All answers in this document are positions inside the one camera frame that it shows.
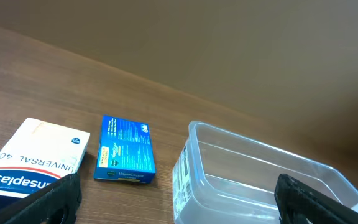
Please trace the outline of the white Hansaplast plaster box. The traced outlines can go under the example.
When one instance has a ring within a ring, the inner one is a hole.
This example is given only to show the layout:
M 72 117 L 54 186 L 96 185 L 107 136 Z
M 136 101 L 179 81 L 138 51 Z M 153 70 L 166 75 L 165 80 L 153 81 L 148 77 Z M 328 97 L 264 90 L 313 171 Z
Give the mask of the white Hansaplast plaster box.
M 0 150 L 0 209 L 78 172 L 90 134 L 27 118 Z

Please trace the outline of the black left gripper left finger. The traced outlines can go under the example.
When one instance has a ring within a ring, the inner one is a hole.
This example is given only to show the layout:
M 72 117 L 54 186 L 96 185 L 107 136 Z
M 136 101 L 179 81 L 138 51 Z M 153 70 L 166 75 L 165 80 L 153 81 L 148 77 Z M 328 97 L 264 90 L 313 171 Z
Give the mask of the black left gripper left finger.
M 68 174 L 0 210 L 0 224 L 74 224 L 81 200 L 80 176 Z

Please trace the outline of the blue VapoDrops box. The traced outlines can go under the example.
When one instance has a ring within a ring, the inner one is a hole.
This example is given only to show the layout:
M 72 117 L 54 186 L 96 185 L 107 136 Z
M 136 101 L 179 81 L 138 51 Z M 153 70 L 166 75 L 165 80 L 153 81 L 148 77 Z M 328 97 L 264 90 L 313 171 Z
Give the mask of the blue VapoDrops box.
M 94 178 L 149 184 L 155 175 L 149 125 L 104 115 Z

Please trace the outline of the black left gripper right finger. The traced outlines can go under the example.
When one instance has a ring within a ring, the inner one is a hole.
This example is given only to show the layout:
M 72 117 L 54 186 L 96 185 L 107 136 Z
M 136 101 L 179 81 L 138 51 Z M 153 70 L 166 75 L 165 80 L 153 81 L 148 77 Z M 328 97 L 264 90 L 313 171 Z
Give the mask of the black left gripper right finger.
M 274 191 L 281 224 L 358 224 L 358 213 L 288 174 Z

